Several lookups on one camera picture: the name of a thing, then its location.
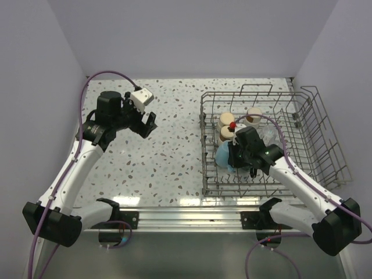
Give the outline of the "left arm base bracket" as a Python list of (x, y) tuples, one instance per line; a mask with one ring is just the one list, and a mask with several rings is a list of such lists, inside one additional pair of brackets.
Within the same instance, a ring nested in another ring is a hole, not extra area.
[(133, 230), (136, 230), (140, 220), (140, 213), (133, 210), (120, 211), (117, 220), (128, 223)]

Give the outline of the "beige cup rear left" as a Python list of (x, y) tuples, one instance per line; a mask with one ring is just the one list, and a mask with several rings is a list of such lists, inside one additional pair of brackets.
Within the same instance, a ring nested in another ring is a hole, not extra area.
[(219, 116), (219, 119), (217, 121), (217, 130), (218, 132), (220, 132), (220, 130), (224, 127), (224, 126), (229, 126), (231, 122), (234, 122), (235, 121), (235, 117), (232, 113), (230, 112), (223, 112), (220, 116)]

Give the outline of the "aluminium mounting rail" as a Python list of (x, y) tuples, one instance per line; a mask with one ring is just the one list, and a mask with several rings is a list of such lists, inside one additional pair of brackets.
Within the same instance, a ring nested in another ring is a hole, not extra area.
[(131, 228), (117, 218), (120, 211), (138, 211), (140, 231), (237, 231), (241, 227), (241, 211), (258, 211), (262, 229), (257, 231), (274, 231), (276, 229), (304, 232), (312, 235), (315, 225), (319, 223), (315, 215), (305, 209), (280, 202), (270, 210), (250, 208), (113, 208), (103, 203), (75, 208), (67, 214), (73, 220), (82, 223), (82, 229)]

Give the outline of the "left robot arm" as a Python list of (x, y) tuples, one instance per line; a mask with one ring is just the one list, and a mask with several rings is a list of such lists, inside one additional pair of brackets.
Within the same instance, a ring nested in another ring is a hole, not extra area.
[(154, 99), (146, 88), (121, 95), (101, 92), (92, 110), (76, 134), (71, 153), (53, 184), (38, 202), (27, 202), (22, 214), (34, 235), (64, 247), (72, 246), (81, 232), (99, 223), (115, 228), (121, 220), (120, 206), (106, 198), (73, 212), (73, 206), (85, 179), (120, 130), (130, 129), (146, 138), (157, 127), (151, 112), (142, 121), (145, 107)]

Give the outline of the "light blue mug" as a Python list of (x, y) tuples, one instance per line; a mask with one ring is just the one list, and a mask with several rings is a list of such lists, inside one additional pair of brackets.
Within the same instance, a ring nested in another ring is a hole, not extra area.
[(229, 172), (235, 172), (235, 169), (229, 165), (228, 159), (229, 159), (229, 149), (228, 149), (228, 143), (229, 141), (224, 141), (217, 149), (215, 154), (215, 162), (216, 164), (223, 168), (227, 169)]

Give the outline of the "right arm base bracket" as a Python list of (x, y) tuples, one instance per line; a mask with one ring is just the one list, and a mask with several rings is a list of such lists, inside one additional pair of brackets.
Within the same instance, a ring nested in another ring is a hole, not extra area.
[(261, 218), (258, 211), (241, 211), (241, 227), (243, 230), (261, 230)]

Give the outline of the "beige cup front left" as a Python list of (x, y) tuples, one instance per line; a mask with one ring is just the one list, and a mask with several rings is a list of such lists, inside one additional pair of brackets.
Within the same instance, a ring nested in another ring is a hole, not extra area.
[(220, 146), (225, 141), (232, 141), (234, 139), (234, 132), (229, 130), (230, 126), (223, 126), (220, 129), (220, 134), (217, 140), (218, 146)]

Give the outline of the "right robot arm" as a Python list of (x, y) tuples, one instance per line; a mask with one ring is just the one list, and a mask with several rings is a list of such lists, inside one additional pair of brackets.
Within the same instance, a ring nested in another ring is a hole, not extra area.
[(278, 146), (266, 146), (253, 127), (235, 130), (229, 143), (229, 164), (250, 167), (287, 187), (306, 206), (297, 208), (280, 198), (271, 198), (259, 208), (263, 227), (283, 224), (312, 237), (326, 254), (335, 256), (361, 233), (360, 206), (352, 198), (343, 200), (326, 190), (294, 164)]

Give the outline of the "clear glass right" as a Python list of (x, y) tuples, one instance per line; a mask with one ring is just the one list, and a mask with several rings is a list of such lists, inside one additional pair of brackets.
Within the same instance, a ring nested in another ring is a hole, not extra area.
[(266, 146), (275, 142), (278, 137), (278, 132), (275, 126), (263, 126), (260, 130), (260, 137)]

